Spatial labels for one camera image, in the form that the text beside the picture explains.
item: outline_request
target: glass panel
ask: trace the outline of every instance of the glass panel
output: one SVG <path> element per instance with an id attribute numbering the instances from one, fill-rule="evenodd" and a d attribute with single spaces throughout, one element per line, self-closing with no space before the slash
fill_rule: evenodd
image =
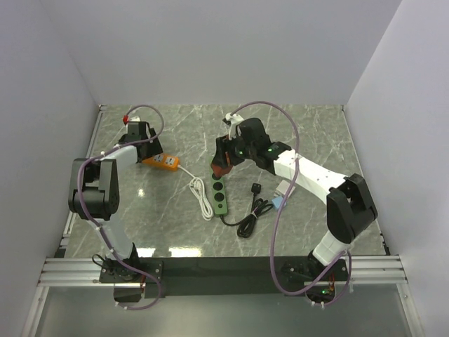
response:
<path id="1" fill-rule="evenodd" d="M 355 286 L 321 310 L 281 294 L 173 296 L 149 310 L 114 306 L 105 288 L 51 289 L 37 336 L 411 336 L 396 286 Z"/>

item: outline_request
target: small blue object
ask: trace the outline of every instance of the small blue object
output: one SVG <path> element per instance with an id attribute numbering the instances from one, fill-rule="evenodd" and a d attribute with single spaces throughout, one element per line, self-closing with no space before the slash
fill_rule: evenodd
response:
<path id="1" fill-rule="evenodd" d="M 272 203 L 274 205 L 274 208 L 278 211 L 279 207 L 281 207 L 281 202 L 282 202 L 282 196 L 276 197 L 274 199 L 272 199 Z"/>

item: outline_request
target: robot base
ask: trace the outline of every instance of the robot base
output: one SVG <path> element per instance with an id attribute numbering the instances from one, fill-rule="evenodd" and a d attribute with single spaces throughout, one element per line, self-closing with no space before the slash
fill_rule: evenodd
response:
<path id="1" fill-rule="evenodd" d="M 279 281 L 289 291 L 301 289 L 321 272 L 309 256 L 277 256 L 274 260 Z M 272 280 L 268 256 L 140 258 L 140 267 L 161 280 L 164 297 L 279 293 Z M 336 282 L 345 282 L 348 277 L 346 262 L 337 261 L 321 281 L 327 283 L 331 274 Z M 117 284 L 114 297 L 119 302 L 137 302 L 142 297 L 141 288 L 120 288 L 120 283 L 129 282 L 117 275 L 102 272 L 100 283 Z M 157 285 L 146 282 L 144 297 L 155 298 L 156 295 Z"/>

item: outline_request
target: orange power strip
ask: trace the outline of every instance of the orange power strip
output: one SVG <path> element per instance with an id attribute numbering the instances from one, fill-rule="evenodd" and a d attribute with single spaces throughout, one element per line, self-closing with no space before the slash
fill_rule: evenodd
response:
<path id="1" fill-rule="evenodd" d="M 180 163 L 180 159 L 178 157 L 169 156 L 168 154 L 161 153 L 149 159 L 142 160 L 142 163 L 174 172 L 177 171 L 177 166 Z"/>

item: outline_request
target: white cable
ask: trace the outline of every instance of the white cable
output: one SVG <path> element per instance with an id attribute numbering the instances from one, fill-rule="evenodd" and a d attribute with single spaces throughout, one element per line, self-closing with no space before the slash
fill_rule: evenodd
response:
<path id="1" fill-rule="evenodd" d="M 210 221 L 213 218 L 213 209 L 210 205 L 210 202 L 208 201 L 208 198 L 206 196 L 206 191 L 204 190 L 204 182 L 201 178 L 198 178 L 191 174 L 187 169 L 182 167 L 181 165 L 178 165 L 180 169 L 182 169 L 185 173 L 187 173 L 189 176 L 192 177 L 192 180 L 190 181 L 189 187 L 194 196 L 198 199 L 199 206 L 201 208 L 201 215 L 203 216 L 203 219 L 206 221 Z"/>

